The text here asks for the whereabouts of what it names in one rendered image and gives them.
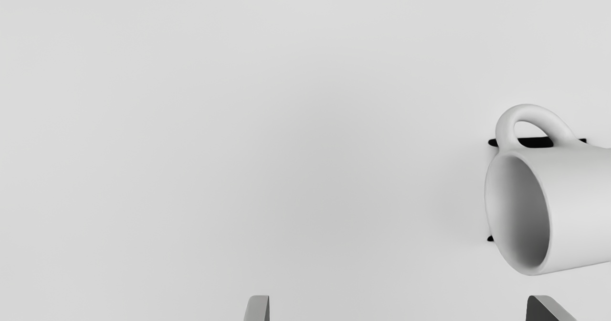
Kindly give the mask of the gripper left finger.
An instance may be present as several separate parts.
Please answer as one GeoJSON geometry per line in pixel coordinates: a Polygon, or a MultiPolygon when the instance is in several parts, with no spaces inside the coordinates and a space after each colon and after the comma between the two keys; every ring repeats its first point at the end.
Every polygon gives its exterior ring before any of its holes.
{"type": "Polygon", "coordinates": [[[269,296],[251,296],[247,302],[243,321],[269,321],[269,296]]]}

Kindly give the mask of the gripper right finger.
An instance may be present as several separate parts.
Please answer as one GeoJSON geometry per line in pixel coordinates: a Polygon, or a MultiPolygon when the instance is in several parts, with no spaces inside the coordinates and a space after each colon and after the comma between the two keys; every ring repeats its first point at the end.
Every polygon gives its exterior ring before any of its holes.
{"type": "Polygon", "coordinates": [[[577,321],[559,302],[548,295],[530,295],[526,321],[577,321]]]}

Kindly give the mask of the white ceramic mug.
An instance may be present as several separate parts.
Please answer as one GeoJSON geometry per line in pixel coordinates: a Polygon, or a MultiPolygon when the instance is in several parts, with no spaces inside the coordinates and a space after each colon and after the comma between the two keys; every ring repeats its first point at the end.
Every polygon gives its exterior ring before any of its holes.
{"type": "Polygon", "coordinates": [[[495,138],[484,198],[504,260],[529,276],[611,261],[611,149],[535,104],[506,110],[495,138]]]}

